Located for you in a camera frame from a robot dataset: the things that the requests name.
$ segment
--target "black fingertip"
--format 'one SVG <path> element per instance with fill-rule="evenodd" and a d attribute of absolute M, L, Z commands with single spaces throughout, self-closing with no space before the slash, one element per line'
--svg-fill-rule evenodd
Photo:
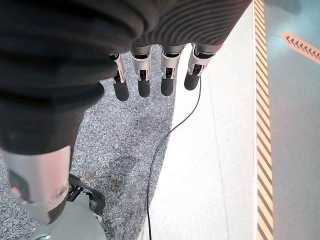
<path fill-rule="evenodd" d="M 114 92 L 116 95 L 116 98 L 120 100 L 121 102 L 125 102 L 129 98 L 129 91 L 127 86 L 127 81 L 124 81 L 124 83 L 121 83 L 120 81 L 116 81 L 115 84 L 113 84 Z"/>
<path fill-rule="evenodd" d="M 166 79 L 162 78 L 161 81 L 161 93 L 162 95 L 168 97 L 172 94 L 174 91 L 174 80 L 170 77 L 167 77 Z"/>
<path fill-rule="evenodd" d="M 194 90 L 198 85 L 198 81 L 199 81 L 199 76 L 189 75 L 187 73 L 185 76 L 185 80 L 184 80 L 185 89 L 187 89 L 189 91 Z"/>
<path fill-rule="evenodd" d="M 150 95 L 150 82 L 146 80 L 138 81 L 138 91 L 141 97 L 148 97 Z"/>

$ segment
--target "gray floor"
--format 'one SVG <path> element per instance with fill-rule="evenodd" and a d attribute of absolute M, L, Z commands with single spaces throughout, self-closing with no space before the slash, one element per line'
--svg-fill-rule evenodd
<path fill-rule="evenodd" d="M 72 172 L 106 197 L 103 227 L 108 240 L 133 240 L 145 219 L 149 167 L 161 137 L 171 127 L 174 94 L 161 95 L 160 48 L 153 48 L 151 95 L 138 94 L 131 58 L 125 55 L 130 98 L 119 102 L 109 81 L 105 96 L 89 109 L 82 122 L 74 153 Z M 154 191 L 165 148 L 154 165 Z M 7 172 L 0 156 L 0 239 L 21 240 L 36 227 L 10 194 Z"/>
<path fill-rule="evenodd" d="M 320 1 L 266 0 L 275 240 L 320 238 L 320 66 L 288 48 L 320 49 Z"/>

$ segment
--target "white floor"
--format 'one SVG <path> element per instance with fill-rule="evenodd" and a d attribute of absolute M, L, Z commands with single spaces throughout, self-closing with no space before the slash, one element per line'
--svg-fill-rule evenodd
<path fill-rule="evenodd" d="M 201 99 L 170 136 L 150 205 L 153 240 L 253 238 L 252 7 L 202 75 Z M 180 59 L 172 126 L 196 104 L 184 89 L 191 46 Z M 139 240 L 148 240 L 148 224 Z"/>

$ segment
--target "black cable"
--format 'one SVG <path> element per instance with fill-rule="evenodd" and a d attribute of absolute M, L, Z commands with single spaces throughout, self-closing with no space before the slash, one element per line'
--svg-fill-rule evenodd
<path fill-rule="evenodd" d="M 194 107 L 194 109 L 192 110 L 192 112 L 183 120 L 181 121 L 178 125 L 176 125 L 174 128 L 172 128 L 161 140 L 161 142 L 159 143 L 159 145 L 157 146 L 153 158 L 152 158 L 152 162 L 151 162 L 151 166 L 150 166 L 150 172 L 149 172 L 149 179 L 148 179 L 148 185 L 147 185 L 147 189 L 146 189 L 146 215 L 148 218 L 148 227 L 149 227 L 149 240 L 152 240 L 152 234 L 151 234 L 151 223 L 150 223 L 150 213 L 149 213 L 149 192 L 150 192 L 150 184 L 151 184 L 151 174 L 152 174 L 152 170 L 154 167 L 154 163 L 155 163 L 155 159 L 157 156 L 157 153 L 159 152 L 160 147 L 162 146 L 162 144 L 164 143 L 164 141 L 166 140 L 166 138 L 175 130 L 177 129 L 181 124 L 183 124 L 197 109 L 199 101 L 200 101 L 200 96 L 201 96 L 201 77 L 200 77 L 200 87 L 199 87 L 199 97 L 198 100 L 196 102 L 196 105 Z"/>

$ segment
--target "orange arrow marking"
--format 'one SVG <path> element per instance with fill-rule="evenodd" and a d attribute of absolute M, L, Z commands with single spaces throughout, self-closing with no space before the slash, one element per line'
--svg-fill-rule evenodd
<path fill-rule="evenodd" d="M 296 35 L 293 35 L 290 32 L 283 32 L 281 36 L 289 48 L 307 57 L 308 59 L 311 59 L 317 64 L 320 64 L 319 49 L 310 45 L 306 41 L 303 41 L 301 38 L 299 38 Z"/>

